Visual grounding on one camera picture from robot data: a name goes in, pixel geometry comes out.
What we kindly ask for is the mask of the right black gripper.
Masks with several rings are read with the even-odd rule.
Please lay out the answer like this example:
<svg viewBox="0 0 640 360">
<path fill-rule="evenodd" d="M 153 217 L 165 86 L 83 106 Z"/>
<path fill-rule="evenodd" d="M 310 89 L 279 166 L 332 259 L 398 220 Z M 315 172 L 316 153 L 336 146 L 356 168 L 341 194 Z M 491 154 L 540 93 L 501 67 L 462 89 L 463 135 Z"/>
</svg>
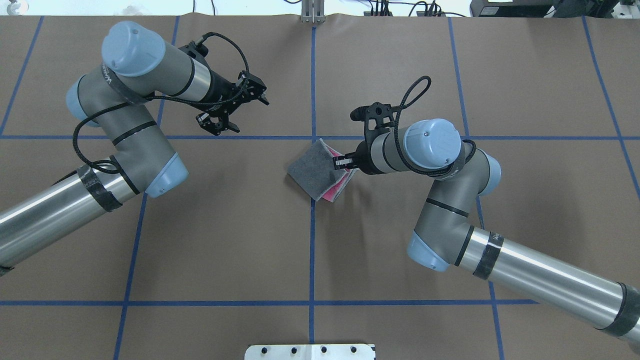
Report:
<svg viewBox="0 0 640 360">
<path fill-rule="evenodd" d="M 373 160 L 370 149 L 366 141 L 361 141 L 354 153 L 354 157 L 339 155 L 333 157 L 333 167 L 335 170 L 359 169 L 365 174 L 373 174 Z"/>
</svg>

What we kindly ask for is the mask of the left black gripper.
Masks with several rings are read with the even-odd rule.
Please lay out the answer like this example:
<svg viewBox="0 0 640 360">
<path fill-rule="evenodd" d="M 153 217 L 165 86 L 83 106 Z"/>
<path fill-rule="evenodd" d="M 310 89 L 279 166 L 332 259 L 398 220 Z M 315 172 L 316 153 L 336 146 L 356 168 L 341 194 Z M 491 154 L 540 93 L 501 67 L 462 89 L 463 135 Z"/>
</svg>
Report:
<svg viewBox="0 0 640 360">
<path fill-rule="evenodd" d="M 235 82 L 221 75 L 211 75 L 207 91 L 207 112 L 196 116 L 202 130 L 214 136 L 222 132 L 240 133 L 240 128 L 230 121 L 230 114 L 238 107 L 252 101 L 260 101 L 268 106 L 267 86 L 263 80 L 253 74 L 240 74 Z"/>
</svg>

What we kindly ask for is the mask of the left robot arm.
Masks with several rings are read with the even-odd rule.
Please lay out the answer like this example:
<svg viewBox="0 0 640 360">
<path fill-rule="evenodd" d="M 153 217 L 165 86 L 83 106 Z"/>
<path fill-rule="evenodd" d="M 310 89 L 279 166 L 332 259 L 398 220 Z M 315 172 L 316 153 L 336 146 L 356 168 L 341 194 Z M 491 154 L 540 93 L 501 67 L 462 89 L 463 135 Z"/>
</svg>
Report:
<svg viewBox="0 0 640 360">
<path fill-rule="evenodd" d="M 178 47 L 155 30 L 122 20 L 101 43 L 101 61 L 66 93 L 77 119 L 70 146 L 78 166 L 43 191 L 1 212 L 1 275 L 139 194 L 158 198 L 189 176 L 149 103 L 198 110 L 213 136 L 240 132 L 240 106 L 269 105 L 268 87 L 228 36 L 210 31 Z"/>
</svg>

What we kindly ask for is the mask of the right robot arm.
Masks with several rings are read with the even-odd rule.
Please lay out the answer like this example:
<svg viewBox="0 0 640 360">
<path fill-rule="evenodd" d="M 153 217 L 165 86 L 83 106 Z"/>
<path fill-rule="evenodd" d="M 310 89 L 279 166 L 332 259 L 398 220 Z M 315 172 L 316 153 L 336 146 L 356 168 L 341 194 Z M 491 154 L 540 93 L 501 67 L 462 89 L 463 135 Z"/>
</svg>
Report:
<svg viewBox="0 0 640 360">
<path fill-rule="evenodd" d="M 551 132 L 480 130 L 499 187 L 470 221 L 586 271 L 639 285 L 639 121 Z M 461 268 L 435 272 L 406 254 L 431 181 L 355 175 L 316 209 L 317 342 L 366 342 L 383 359 L 635 360 L 619 339 Z"/>
</svg>

